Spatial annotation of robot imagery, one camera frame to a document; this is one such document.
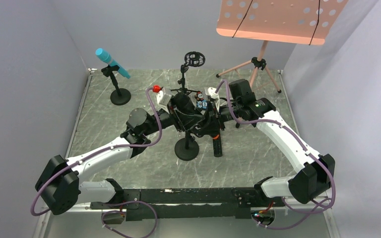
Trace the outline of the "black microphone orange end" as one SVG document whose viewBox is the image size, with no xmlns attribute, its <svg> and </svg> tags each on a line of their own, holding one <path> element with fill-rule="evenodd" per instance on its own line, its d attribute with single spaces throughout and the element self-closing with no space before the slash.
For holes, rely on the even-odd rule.
<svg viewBox="0 0 381 238">
<path fill-rule="evenodd" d="M 186 95 L 185 93 L 178 93 L 176 95 L 182 95 L 183 96 L 183 107 L 181 110 L 177 110 L 175 109 L 177 115 L 203 115 L 204 116 L 204 120 L 202 121 L 206 121 L 206 120 L 209 120 L 205 117 L 205 112 L 204 110 L 200 110 L 197 108 L 197 105 L 195 105 L 190 97 L 188 95 Z"/>
</svg>

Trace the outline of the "black round-base mic stand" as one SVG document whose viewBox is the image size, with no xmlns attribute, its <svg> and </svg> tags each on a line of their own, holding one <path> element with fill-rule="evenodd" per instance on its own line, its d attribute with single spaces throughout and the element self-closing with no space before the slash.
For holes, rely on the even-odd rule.
<svg viewBox="0 0 381 238">
<path fill-rule="evenodd" d="M 118 86 L 118 81 L 114 75 L 114 71 L 119 70 L 119 66 L 110 66 L 108 65 L 105 68 L 101 69 L 101 72 L 105 77 L 109 77 L 115 90 L 110 95 L 110 100 L 114 105 L 121 106 L 127 104 L 131 100 L 131 93 L 125 88 L 120 88 Z"/>
<path fill-rule="evenodd" d="M 174 151 L 178 159 L 182 161 L 191 161 L 199 154 L 199 145 L 190 132 L 185 133 L 185 137 L 178 140 L 175 144 Z"/>
</svg>

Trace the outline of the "blue microphone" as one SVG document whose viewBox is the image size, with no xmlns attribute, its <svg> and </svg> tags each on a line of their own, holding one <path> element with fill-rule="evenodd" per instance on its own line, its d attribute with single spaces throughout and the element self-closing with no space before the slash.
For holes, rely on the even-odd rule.
<svg viewBox="0 0 381 238">
<path fill-rule="evenodd" d="M 130 74 L 103 48 L 98 48 L 95 51 L 96 57 L 111 67 L 117 67 L 117 72 L 123 77 L 130 79 Z"/>
</svg>

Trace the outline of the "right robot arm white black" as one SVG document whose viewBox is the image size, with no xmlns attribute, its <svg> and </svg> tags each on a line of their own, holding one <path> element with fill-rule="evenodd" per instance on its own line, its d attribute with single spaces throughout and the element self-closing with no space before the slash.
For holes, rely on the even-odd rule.
<svg viewBox="0 0 381 238">
<path fill-rule="evenodd" d="M 247 80 L 232 83 L 222 80 L 216 88 L 208 87 L 202 94 L 204 99 L 214 102 L 213 109 L 219 114 L 217 119 L 251 124 L 264 133 L 291 164 L 295 175 L 265 178 L 257 184 L 263 196 L 293 197 L 307 204 L 331 190 L 329 206 L 335 203 L 334 158 L 309 146 L 267 98 L 256 99 Z"/>
</svg>

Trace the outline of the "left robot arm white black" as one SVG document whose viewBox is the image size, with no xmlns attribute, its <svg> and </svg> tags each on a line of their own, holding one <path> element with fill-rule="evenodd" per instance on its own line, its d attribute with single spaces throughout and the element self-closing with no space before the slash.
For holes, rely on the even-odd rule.
<svg viewBox="0 0 381 238">
<path fill-rule="evenodd" d="M 170 126 L 184 131 L 204 120 L 204 114 L 183 94 L 169 100 L 166 109 L 156 110 L 153 103 L 150 106 L 153 115 L 143 108 L 132 110 L 126 130 L 108 144 L 75 157 L 52 157 L 35 185 L 38 194 L 34 200 L 42 198 L 54 215 L 88 202 L 119 206 L 125 200 L 125 192 L 114 179 L 91 182 L 89 178 L 116 162 L 139 155 L 161 139 L 151 141 L 147 138 L 149 135 L 156 132 L 161 135 L 162 130 Z"/>
</svg>

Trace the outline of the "pink music stand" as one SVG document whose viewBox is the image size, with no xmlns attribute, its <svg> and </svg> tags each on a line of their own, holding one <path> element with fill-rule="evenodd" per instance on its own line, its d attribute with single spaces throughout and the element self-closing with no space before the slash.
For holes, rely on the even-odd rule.
<svg viewBox="0 0 381 238">
<path fill-rule="evenodd" d="M 224 72 L 252 64 L 253 85 L 259 71 L 265 70 L 278 93 L 281 89 L 263 58 L 269 42 L 323 45 L 333 23 L 346 6 L 345 0 L 224 0 L 216 31 L 221 36 L 262 40 L 256 57 Z"/>
</svg>

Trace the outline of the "lower small colourful toy block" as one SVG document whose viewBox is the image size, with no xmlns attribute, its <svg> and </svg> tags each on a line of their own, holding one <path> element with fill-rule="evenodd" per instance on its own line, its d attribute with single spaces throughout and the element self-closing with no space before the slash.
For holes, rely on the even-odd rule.
<svg viewBox="0 0 381 238">
<path fill-rule="evenodd" d="M 197 101 L 196 105 L 198 109 L 206 111 L 208 107 L 208 102 L 206 100 Z"/>
</svg>

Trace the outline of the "glitter black microphone silver head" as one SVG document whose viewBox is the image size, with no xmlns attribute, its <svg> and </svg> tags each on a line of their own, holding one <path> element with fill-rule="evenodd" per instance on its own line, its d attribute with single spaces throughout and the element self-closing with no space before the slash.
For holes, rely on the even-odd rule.
<svg viewBox="0 0 381 238">
<path fill-rule="evenodd" d="M 212 138 L 213 144 L 213 153 L 215 157 L 222 157 L 222 143 L 221 138 L 218 136 L 216 138 Z"/>
</svg>

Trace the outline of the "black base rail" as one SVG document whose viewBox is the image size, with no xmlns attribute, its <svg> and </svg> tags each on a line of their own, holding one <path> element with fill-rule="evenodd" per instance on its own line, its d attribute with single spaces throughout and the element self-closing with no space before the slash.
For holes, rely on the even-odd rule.
<svg viewBox="0 0 381 238">
<path fill-rule="evenodd" d="M 92 202 L 92 210 L 126 212 L 127 221 L 144 219 L 234 217 L 249 219 L 251 213 L 282 207 L 279 197 L 268 198 L 254 187 L 124 189 L 121 198 L 108 204 Z"/>
</svg>

